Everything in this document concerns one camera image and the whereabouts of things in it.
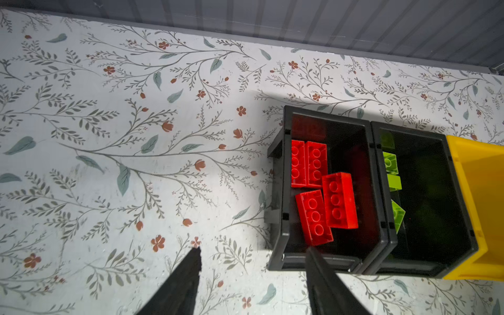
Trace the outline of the red lego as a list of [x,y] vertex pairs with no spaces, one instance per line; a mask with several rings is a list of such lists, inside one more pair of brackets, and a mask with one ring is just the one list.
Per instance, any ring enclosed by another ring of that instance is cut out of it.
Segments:
[[328,149],[323,143],[306,142],[307,186],[321,188],[322,177],[328,174]]
[[351,174],[340,172],[323,176],[322,193],[328,226],[357,229],[358,217]]
[[332,230],[326,219],[321,190],[302,192],[295,197],[305,243],[319,246],[333,242]]

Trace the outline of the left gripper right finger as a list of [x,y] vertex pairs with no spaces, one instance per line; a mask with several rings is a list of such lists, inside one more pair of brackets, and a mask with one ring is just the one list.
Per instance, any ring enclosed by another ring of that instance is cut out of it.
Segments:
[[305,266],[312,314],[370,314],[316,248],[307,249]]

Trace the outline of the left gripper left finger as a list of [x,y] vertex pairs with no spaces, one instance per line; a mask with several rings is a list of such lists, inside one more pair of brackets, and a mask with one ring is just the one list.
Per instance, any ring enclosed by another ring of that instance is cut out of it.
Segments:
[[202,271],[201,249],[192,248],[136,314],[193,314]]

